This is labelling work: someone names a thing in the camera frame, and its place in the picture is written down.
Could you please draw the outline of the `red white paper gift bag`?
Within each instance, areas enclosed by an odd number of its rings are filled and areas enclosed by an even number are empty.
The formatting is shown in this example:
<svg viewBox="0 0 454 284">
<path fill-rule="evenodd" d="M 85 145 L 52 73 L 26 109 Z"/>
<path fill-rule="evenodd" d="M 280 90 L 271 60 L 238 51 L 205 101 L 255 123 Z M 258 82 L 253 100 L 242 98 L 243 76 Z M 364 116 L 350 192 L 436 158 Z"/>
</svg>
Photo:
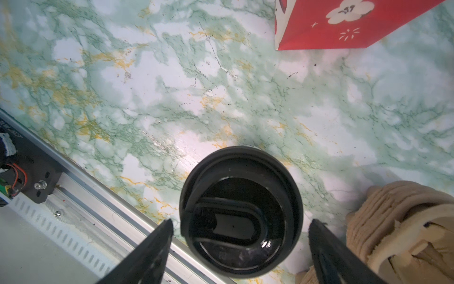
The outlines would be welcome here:
<svg viewBox="0 0 454 284">
<path fill-rule="evenodd" d="M 364 49 L 442 2 L 276 1 L 275 49 Z"/>
</svg>

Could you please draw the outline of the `single black coffee lid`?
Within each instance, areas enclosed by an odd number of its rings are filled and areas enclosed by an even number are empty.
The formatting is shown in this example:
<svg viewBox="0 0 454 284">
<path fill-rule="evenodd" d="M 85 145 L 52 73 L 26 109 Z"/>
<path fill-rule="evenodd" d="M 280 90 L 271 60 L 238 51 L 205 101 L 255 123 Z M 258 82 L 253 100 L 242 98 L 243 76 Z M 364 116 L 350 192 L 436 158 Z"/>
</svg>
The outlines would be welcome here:
<svg viewBox="0 0 454 284">
<path fill-rule="evenodd" d="M 268 273 L 296 246 L 303 203 L 290 172 L 251 146 L 231 146 L 202 159 L 186 179 L 180 229 L 210 270 L 248 279 Z"/>
</svg>

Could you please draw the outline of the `brown pulp cup carrier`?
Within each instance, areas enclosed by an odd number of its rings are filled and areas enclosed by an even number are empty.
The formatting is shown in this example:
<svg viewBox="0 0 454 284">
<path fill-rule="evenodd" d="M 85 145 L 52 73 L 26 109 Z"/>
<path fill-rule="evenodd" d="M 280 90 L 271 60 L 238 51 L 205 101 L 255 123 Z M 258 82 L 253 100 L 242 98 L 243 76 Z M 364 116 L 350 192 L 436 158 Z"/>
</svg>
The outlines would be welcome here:
<svg viewBox="0 0 454 284">
<path fill-rule="evenodd" d="M 372 186 L 341 241 L 384 284 L 454 281 L 454 199 L 416 182 Z M 319 284 L 313 266 L 296 277 Z"/>
</svg>

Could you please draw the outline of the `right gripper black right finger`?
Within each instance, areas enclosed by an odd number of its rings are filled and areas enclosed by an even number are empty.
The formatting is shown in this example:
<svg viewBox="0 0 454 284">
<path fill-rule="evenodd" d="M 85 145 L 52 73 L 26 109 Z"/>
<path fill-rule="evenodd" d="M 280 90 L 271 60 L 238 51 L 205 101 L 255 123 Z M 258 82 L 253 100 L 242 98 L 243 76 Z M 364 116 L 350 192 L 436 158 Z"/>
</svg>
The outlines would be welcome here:
<svg viewBox="0 0 454 284">
<path fill-rule="evenodd" d="M 309 226 L 309 245 L 320 284 L 384 283 L 317 219 Z"/>
</svg>

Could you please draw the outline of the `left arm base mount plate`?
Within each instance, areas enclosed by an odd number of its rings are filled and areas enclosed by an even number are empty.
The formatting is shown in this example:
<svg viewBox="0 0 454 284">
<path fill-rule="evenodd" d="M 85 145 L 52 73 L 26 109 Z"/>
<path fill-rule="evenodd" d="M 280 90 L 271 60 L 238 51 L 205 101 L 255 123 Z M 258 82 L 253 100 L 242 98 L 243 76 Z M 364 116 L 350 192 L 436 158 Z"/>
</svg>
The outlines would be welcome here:
<svg viewBox="0 0 454 284">
<path fill-rule="evenodd" d="M 37 204 L 54 191 L 63 168 L 48 154 L 1 120 L 1 193 L 24 194 Z"/>
</svg>

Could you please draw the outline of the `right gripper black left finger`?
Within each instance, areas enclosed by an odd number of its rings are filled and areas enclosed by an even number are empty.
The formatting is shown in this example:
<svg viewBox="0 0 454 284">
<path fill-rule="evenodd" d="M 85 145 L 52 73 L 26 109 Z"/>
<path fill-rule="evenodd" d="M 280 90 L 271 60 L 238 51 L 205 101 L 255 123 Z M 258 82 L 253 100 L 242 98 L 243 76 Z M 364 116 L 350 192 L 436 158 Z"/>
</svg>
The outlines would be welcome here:
<svg viewBox="0 0 454 284">
<path fill-rule="evenodd" d="M 173 222 L 163 221 L 100 284 L 159 284 L 173 237 Z"/>
</svg>

